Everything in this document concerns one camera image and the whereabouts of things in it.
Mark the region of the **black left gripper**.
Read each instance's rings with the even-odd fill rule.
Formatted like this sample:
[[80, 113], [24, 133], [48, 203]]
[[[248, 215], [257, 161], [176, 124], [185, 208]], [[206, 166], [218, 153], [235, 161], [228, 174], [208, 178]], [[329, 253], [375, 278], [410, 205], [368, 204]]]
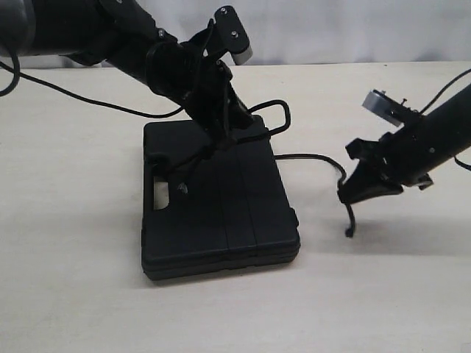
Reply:
[[232, 71], [222, 60], [226, 53], [220, 45], [161, 42], [145, 59], [148, 88], [183, 108], [221, 151], [237, 145], [232, 129], [255, 122], [233, 89]]

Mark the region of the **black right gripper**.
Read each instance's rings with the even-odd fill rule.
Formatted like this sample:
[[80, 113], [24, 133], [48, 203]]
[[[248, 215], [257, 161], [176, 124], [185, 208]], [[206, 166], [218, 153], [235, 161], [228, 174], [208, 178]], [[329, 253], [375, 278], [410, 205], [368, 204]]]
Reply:
[[[359, 203], [382, 196], [396, 196], [402, 185], [424, 190], [433, 185], [434, 127], [429, 121], [406, 125], [379, 141], [356, 138], [345, 147], [351, 160], [359, 160], [348, 180], [338, 187], [342, 203]], [[369, 164], [383, 164], [394, 182], [384, 179]]]

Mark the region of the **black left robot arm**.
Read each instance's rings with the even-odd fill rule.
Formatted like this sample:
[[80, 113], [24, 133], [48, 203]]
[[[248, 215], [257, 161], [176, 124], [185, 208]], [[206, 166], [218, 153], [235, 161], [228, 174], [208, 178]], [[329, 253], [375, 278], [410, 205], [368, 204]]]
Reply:
[[181, 107], [219, 149], [254, 117], [231, 84], [223, 61], [252, 55], [245, 28], [230, 5], [181, 41], [157, 25], [136, 1], [3, 1], [1, 54], [59, 55], [83, 66], [109, 63]]

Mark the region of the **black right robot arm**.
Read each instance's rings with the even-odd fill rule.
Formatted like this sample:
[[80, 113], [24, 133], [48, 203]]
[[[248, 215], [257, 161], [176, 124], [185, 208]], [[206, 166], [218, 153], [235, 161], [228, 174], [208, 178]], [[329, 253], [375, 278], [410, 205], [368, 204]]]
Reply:
[[358, 165], [338, 189], [344, 204], [398, 195], [405, 187], [424, 190], [433, 184], [430, 171], [470, 147], [469, 87], [427, 115], [379, 90], [371, 90], [362, 106], [398, 131], [377, 141], [356, 138], [347, 145]]

